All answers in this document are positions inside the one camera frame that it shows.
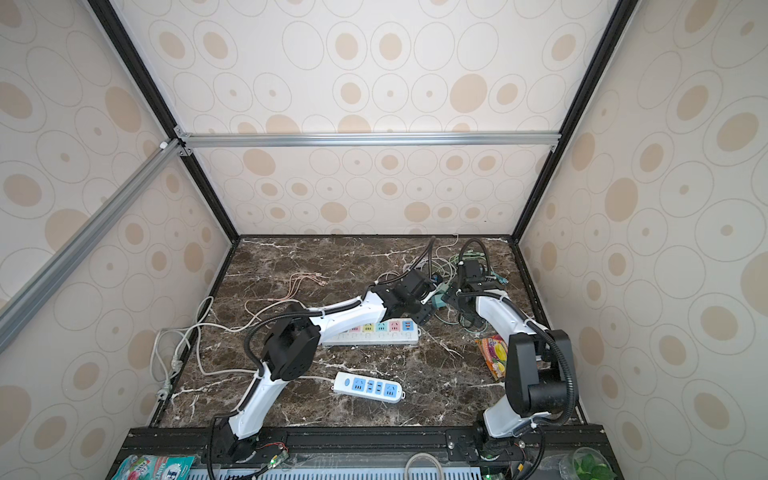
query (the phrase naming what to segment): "power strip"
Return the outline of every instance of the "power strip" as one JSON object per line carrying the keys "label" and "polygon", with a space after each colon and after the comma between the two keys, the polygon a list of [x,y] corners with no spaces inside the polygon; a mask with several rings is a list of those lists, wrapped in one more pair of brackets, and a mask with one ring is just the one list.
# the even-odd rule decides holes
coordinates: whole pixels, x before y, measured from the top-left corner
{"label": "power strip", "polygon": [[324,346],[415,345],[417,343],[419,343],[419,326],[407,318],[366,323],[323,340]]}
{"label": "power strip", "polygon": [[406,397],[397,382],[344,372],[336,374],[333,391],[387,403],[397,403]]}

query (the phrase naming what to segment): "black frame edge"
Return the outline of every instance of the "black frame edge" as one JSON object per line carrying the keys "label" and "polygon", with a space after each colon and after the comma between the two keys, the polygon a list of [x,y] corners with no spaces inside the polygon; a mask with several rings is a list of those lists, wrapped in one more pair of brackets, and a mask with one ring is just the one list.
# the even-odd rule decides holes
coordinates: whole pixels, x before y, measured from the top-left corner
{"label": "black frame edge", "polygon": [[[96,18],[101,23],[101,27],[109,37],[114,49],[120,55],[120,59],[123,61],[123,65],[128,69],[131,77],[138,86],[144,99],[149,104],[155,117],[160,122],[161,127],[165,131],[165,134],[169,138],[179,138],[177,132],[174,130],[178,125],[173,114],[170,112],[170,108],[165,103],[163,95],[154,83],[152,76],[147,70],[147,66],[141,59],[138,50],[131,41],[130,35],[125,30],[117,12],[112,7],[109,0],[88,0],[88,4],[91,6]],[[208,207],[214,213],[214,216],[219,222],[219,225],[224,230],[224,233],[230,239],[230,242],[235,242],[239,238],[237,229],[235,229],[232,220],[227,215],[223,205],[219,201],[219,197],[211,187],[208,177],[200,167],[197,159],[194,155],[181,157],[184,162],[184,166],[187,168],[192,180],[197,185],[203,198],[208,203]]]}
{"label": "black frame edge", "polygon": [[550,152],[547,156],[547,160],[544,162],[541,173],[536,179],[536,184],[531,191],[531,195],[528,197],[528,201],[525,202],[525,207],[523,207],[520,220],[518,220],[518,223],[512,232],[514,243],[520,241],[523,233],[525,233],[525,229],[531,222],[536,207],[544,196],[544,192],[552,179],[552,175],[554,175],[554,171],[557,169],[560,159],[565,153],[565,149],[571,143],[571,137],[573,137],[576,132],[576,128],[587,109],[592,94],[597,88],[598,83],[605,72],[605,68],[611,61],[611,56],[618,45],[621,35],[624,33],[624,29],[626,28],[638,1],[639,0],[619,0],[617,3],[613,15],[605,27],[598,48],[595,50],[592,61],[587,68],[587,73],[581,80],[581,85],[576,92],[573,103],[571,103],[571,108],[568,109],[568,113],[565,115],[563,126],[560,128],[561,136],[558,146],[554,149],[554,152]]}
{"label": "black frame edge", "polygon": [[[208,296],[212,296],[214,299],[216,298],[216,294],[219,292],[219,288],[221,287],[221,283],[224,281],[224,277],[227,275],[227,271],[230,269],[230,264],[232,263],[232,259],[235,257],[235,253],[237,252],[237,248],[240,245],[240,239],[238,238],[232,243],[232,246],[230,247],[230,251],[227,253],[227,257],[224,258],[224,262],[221,264],[221,269],[219,270],[219,274],[216,276],[216,279],[214,281],[214,284],[210,288],[210,292],[208,293]],[[194,343],[197,341],[197,329],[192,330],[192,334],[189,336],[190,344],[194,345]],[[181,360],[182,366],[181,371],[176,375],[170,382],[170,392],[168,393],[168,397],[160,403],[160,406],[157,407],[154,410],[154,413],[152,414],[152,420],[149,422],[149,426],[147,428],[157,428],[157,425],[160,423],[160,420],[163,418],[163,414],[165,413],[165,410],[168,408],[168,403],[170,403],[170,398],[173,396],[174,392],[176,391],[176,385],[179,383],[179,379],[181,378],[181,374],[184,373],[184,369],[187,368],[187,360],[190,357],[190,354],[192,353],[192,349],[185,348],[184,351],[181,353],[181,357],[179,360]]]}
{"label": "black frame edge", "polygon": [[533,310],[534,319],[547,328],[551,328],[547,314],[544,313],[544,307],[541,305],[541,299],[538,297],[538,293],[536,293],[536,287],[533,284],[531,273],[528,272],[528,266],[525,264],[525,259],[520,251],[518,242],[514,239],[510,239],[509,247],[512,250],[512,256],[515,258],[515,264],[518,266],[518,272],[520,273],[520,279],[525,286],[525,292],[528,294],[528,299],[531,301],[531,309]]}
{"label": "black frame edge", "polygon": [[[433,452],[441,454],[448,451],[446,433],[450,431],[472,432],[471,425],[455,425],[441,427],[264,427],[263,440],[281,438],[289,446],[291,452],[312,455],[327,452],[362,453],[376,455],[377,453],[409,454],[417,452]],[[608,441],[602,425],[562,425],[547,427],[548,449],[575,450],[582,446],[597,449],[605,456],[611,468],[617,474],[617,480],[624,476],[614,450]],[[109,476],[117,471],[124,458],[132,454],[152,455],[199,455],[207,457],[208,427],[176,428],[176,429],[131,429],[128,437],[116,455]],[[540,441],[538,433],[528,433],[522,437],[528,445],[538,448]],[[214,463],[220,463],[214,457]],[[483,468],[484,473],[508,471],[506,462],[487,462],[477,460],[467,462],[471,466]],[[243,464],[223,463],[224,468],[254,468],[260,465],[260,459],[254,459]]]}
{"label": "black frame edge", "polygon": [[[248,235],[240,235],[241,240],[251,240],[255,238],[456,238],[457,233],[450,234],[450,233],[437,233],[435,235],[406,235],[406,234],[394,234],[394,233],[361,233],[360,235],[355,235],[352,233],[344,233],[341,235],[296,235],[296,234],[277,234],[277,233],[252,233]],[[509,233],[497,233],[497,234],[484,234],[484,233],[474,233],[474,234],[464,234],[464,233],[458,233],[458,238],[503,238],[508,239]]]}

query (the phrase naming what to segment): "marble tabletop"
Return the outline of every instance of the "marble tabletop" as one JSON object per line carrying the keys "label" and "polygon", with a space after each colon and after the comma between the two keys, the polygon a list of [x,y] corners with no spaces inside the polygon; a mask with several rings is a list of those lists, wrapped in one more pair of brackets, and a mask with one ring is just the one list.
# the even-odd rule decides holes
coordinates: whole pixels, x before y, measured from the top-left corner
{"label": "marble tabletop", "polygon": [[[321,306],[360,295],[379,274],[402,267],[418,256],[426,238],[413,237],[276,237],[245,238],[219,288],[209,322],[226,326],[247,323],[251,315],[269,305],[269,300],[288,293],[288,279],[295,272],[318,272],[327,276],[320,286],[304,280],[296,298],[307,306]],[[441,248],[444,258],[458,253],[465,239]],[[439,237],[436,246],[451,245],[455,238]],[[531,306],[509,245],[504,238],[484,239],[494,271],[509,280],[506,290],[526,313]],[[454,310],[440,309],[447,323],[456,323]],[[265,426],[401,426],[469,425],[479,412],[504,395],[493,377],[475,339],[494,333],[489,326],[482,334],[460,325],[432,318],[422,327],[417,346],[320,347],[307,376],[291,382],[275,402]],[[252,369],[243,353],[244,333],[225,333],[203,327],[200,356],[207,371]],[[260,352],[260,339],[253,348]],[[393,379],[406,397],[388,404],[331,390],[337,372]],[[204,426],[214,414],[229,412],[240,401],[252,376],[228,373],[203,376],[194,356],[181,373],[176,391],[161,417],[161,427]]]}

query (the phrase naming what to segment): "candy package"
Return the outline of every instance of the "candy package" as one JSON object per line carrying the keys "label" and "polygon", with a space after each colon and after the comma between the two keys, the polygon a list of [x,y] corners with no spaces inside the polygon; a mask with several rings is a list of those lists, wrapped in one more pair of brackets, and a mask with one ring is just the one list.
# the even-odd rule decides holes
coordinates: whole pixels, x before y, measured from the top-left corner
{"label": "candy package", "polygon": [[493,379],[498,382],[507,376],[507,344],[500,335],[477,339],[475,342],[480,347],[485,359],[485,364],[491,370]]}
{"label": "candy package", "polygon": [[120,464],[112,480],[184,480],[194,457],[131,455]]}

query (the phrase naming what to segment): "circle pattern wallpaper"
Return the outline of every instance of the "circle pattern wallpaper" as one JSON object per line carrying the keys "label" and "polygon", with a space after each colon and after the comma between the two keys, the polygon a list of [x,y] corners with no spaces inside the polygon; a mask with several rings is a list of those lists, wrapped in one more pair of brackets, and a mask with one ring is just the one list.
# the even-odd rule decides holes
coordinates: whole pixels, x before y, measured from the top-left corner
{"label": "circle pattern wallpaper", "polygon": [[123,13],[189,132],[513,131],[559,129],[614,5],[128,0]]}
{"label": "circle pattern wallpaper", "polygon": [[497,234],[515,227],[549,146],[198,153],[241,234]]}
{"label": "circle pattern wallpaper", "polygon": [[625,478],[758,478],[768,4],[636,13],[521,242]]}
{"label": "circle pattern wallpaper", "polygon": [[[3,352],[0,476],[103,478],[146,425],[163,375],[149,369],[155,336],[192,323],[230,246],[197,195],[171,161]],[[158,345],[168,368],[174,341]]]}
{"label": "circle pattern wallpaper", "polygon": [[0,308],[164,134],[73,0],[0,7]]}

